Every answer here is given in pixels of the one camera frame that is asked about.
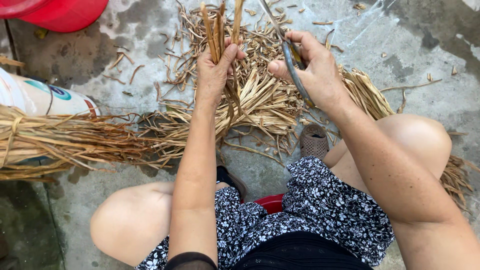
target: scissor blade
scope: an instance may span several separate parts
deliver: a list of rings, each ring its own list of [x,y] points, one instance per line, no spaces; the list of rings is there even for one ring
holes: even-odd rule
[[[285,36],[285,33],[284,33],[284,31],[280,28],[280,26],[278,25],[278,23],[276,22],[275,17],[273,16],[272,11],[271,11],[270,8],[268,7],[267,3],[265,2],[265,0],[259,0],[259,2],[260,2],[260,5],[262,6],[262,9],[263,9],[263,10],[265,11],[265,13],[270,17],[270,21],[272,22],[272,25],[273,25],[273,27],[275,28],[278,37],[279,37],[280,39],[283,39],[284,36]]]

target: floral skirt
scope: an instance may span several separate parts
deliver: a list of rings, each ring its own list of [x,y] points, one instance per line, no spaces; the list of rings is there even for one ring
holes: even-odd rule
[[[375,200],[342,182],[315,157],[287,168],[292,178],[283,196],[283,212],[268,215],[259,204],[241,204],[233,187],[215,193],[219,270],[231,269],[261,242],[296,231],[317,233],[362,262],[378,266],[395,236]],[[168,236],[136,269],[162,270],[167,253]]]

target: sandal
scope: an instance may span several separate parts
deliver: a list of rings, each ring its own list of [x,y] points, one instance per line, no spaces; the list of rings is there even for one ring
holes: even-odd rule
[[[325,130],[317,124],[309,124],[300,135],[300,155],[302,158],[314,156],[323,160],[330,147]]]
[[[221,160],[219,160],[219,159],[216,160],[216,166],[217,167],[222,166],[223,168],[225,168],[225,170],[227,171],[227,175],[230,177],[233,184],[235,185],[234,188],[236,188],[238,190],[238,192],[240,193],[240,200],[243,200],[245,198],[245,196],[247,195],[247,192],[248,192],[247,185],[245,184],[245,182],[242,181],[242,179],[240,179],[236,175],[230,173],[227,170],[227,167],[225,166],[225,164]]]

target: container label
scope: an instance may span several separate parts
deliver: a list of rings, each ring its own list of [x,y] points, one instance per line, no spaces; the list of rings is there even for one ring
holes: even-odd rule
[[[72,99],[72,96],[67,92],[67,90],[65,90],[63,88],[46,85],[46,84],[43,84],[43,83],[38,82],[38,81],[24,81],[24,82],[28,83],[31,86],[35,86],[36,88],[38,88],[38,89],[40,89],[40,90],[42,90],[42,91],[44,91],[48,94],[50,94],[50,90],[51,90],[55,97],[60,98],[62,100]]]

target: hand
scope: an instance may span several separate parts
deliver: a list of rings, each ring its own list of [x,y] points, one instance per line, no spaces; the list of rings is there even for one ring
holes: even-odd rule
[[[196,104],[206,104],[216,109],[222,99],[222,91],[227,82],[227,76],[232,73],[232,62],[235,59],[243,59],[245,57],[245,53],[239,50],[237,44],[231,44],[229,37],[225,39],[225,47],[225,51],[217,65],[213,63],[212,54],[208,47],[205,48],[205,51],[198,58]]]
[[[296,71],[303,87],[318,108],[328,113],[330,107],[349,98],[331,52],[308,32],[292,31],[285,36],[292,42],[301,43],[300,56],[307,62],[308,67],[305,71]],[[268,69],[278,77],[291,79],[285,61],[271,61]]]

